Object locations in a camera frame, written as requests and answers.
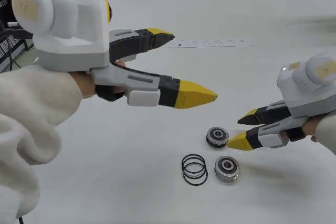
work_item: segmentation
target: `hand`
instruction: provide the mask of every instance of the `hand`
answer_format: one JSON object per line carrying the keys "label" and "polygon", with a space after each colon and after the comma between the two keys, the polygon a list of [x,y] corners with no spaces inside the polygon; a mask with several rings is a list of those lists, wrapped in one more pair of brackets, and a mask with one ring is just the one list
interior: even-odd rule
{"label": "hand", "polygon": [[[124,62],[116,62],[116,64],[125,67],[125,63]],[[95,88],[96,85],[93,82],[92,76],[89,74],[85,74],[85,73],[80,73],[80,72],[70,72],[69,73],[72,78],[75,80],[75,82],[77,83],[84,99],[86,98],[90,98],[92,96],[94,96],[96,94],[95,92]],[[114,93],[122,93],[125,91],[124,87],[115,87],[114,88]]]}
{"label": "hand", "polygon": [[320,123],[320,121],[325,117],[326,115],[318,115],[311,119],[309,119],[301,128],[305,135],[312,136],[310,139],[313,142],[317,142],[315,135],[315,130],[317,128],[317,125]]}

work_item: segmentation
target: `white power strip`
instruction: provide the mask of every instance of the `white power strip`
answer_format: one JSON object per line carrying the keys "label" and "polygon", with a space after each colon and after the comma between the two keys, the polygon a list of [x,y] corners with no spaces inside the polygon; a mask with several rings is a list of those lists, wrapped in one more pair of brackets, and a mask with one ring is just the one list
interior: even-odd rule
{"label": "white power strip", "polygon": [[243,39],[190,39],[174,40],[169,44],[170,48],[191,47],[252,47],[253,44]]}

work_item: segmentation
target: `white table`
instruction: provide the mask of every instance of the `white table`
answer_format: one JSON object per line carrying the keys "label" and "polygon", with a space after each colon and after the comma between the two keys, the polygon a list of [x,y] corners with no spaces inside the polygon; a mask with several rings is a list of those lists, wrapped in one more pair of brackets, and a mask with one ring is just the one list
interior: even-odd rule
{"label": "white table", "polygon": [[[231,136],[248,110],[281,99],[282,64],[308,59],[336,43],[336,0],[110,0],[111,29],[158,27],[177,39],[243,38],[254,47],[160,49],[129,64],[170,74],[218,93],[190,110],[136,108],[122,99],[83,101],[58,127],[63,147],[35,167],[41,198],[27,224],[59,223],[335,223],[336,158],[309,140],[276,150],[214,150],[206,131]],[[200,153],[208,181],[188,185],[184,155]],[[241,166],[234,184],[213,174],[221,155]]]}

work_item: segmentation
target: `ball bearing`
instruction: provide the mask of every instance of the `ball bearing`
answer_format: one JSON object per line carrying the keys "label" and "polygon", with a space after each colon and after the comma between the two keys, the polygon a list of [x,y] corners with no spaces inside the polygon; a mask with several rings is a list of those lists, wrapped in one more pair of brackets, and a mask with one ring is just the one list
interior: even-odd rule
{"label": "ball bearing", "polygon": [[230,156],[221,156],[216,160],[215,174],[224,182],[233,182],[240,172],[238,162]]}
{"label": "ball bearing", "polygon": [[229,134],[221,127],[212,127],[206,134],[206,141],[215,148],[222,148],[229,140]]}

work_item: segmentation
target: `fuzzy white sleeve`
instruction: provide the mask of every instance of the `fuzzy white sleeve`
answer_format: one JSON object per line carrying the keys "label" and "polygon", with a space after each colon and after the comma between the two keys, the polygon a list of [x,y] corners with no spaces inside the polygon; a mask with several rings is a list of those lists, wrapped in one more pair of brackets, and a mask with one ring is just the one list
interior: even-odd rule
{"label": "fuzzy white sleeve", "polygon": [[324,117],[317,125],[315,138],[336,155],[336,111]]}
{"label": "fuzzy white sleeve", "polygon": [[81,100],[67,73],[32,65],[0,74],[0,224],[13,224],[36,206],[39,186],[31,165],[56,157],[61,141],[55,125]]}

